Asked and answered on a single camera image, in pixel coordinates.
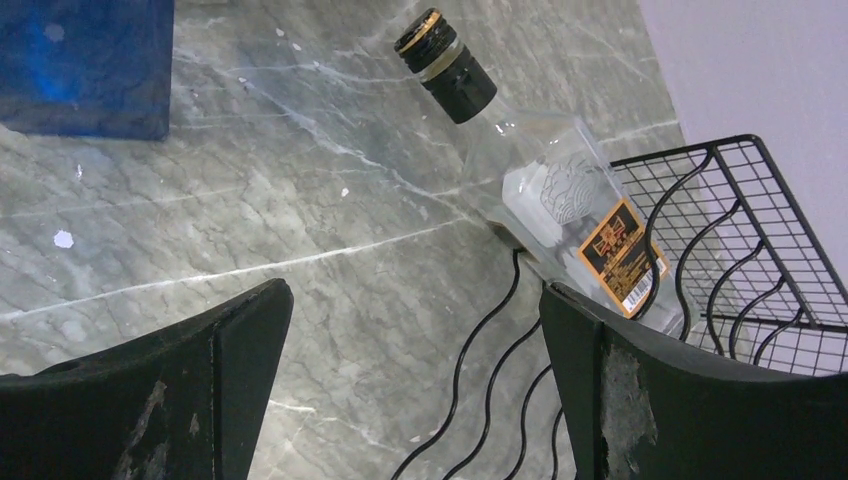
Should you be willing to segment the blue clear vodka bottle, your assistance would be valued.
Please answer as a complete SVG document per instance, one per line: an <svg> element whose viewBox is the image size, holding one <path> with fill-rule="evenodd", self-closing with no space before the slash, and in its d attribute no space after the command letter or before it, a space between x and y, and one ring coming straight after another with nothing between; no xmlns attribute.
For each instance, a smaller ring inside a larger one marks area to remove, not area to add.
<svg viewBox="0 0 848 480"><path fill-rule="evenodd" d="M175 6L2 2L2 126L24 134L164 140Z"/></svg>

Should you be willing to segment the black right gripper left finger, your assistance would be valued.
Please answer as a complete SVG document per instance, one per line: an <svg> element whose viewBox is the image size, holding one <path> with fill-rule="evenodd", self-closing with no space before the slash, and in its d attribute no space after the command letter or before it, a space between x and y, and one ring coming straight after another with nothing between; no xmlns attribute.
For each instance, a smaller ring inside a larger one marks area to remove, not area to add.
<svg viewBox="0 0 848 480"><path fill-rule="evenodd" d="M294 297L268 280L206 312L1 379L5 479L244 479Z"/></svg>

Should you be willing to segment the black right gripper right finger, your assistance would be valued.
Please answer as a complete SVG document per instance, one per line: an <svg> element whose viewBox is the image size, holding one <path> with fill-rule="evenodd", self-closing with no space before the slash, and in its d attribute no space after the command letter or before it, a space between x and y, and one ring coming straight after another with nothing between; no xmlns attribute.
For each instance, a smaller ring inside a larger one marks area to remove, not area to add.
<svg viewBox="0 0 848 480"><path fill-rule="evenodd" d="M539 314L580 479L843 479L847 378L730 360L560 283Z"/></svg>

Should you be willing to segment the clear bottle with black cap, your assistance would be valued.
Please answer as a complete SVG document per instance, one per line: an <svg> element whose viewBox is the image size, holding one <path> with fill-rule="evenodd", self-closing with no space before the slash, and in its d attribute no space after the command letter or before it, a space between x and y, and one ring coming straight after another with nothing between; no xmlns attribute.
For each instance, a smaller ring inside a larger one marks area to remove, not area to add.
<svg viewBox="0 0 848 480"><path fill-rule="evenodd" d="M394 49L469 139L462 197L526 249L545 282L683 334L675 267L580 118L509 105L435 8Z"/></svg>

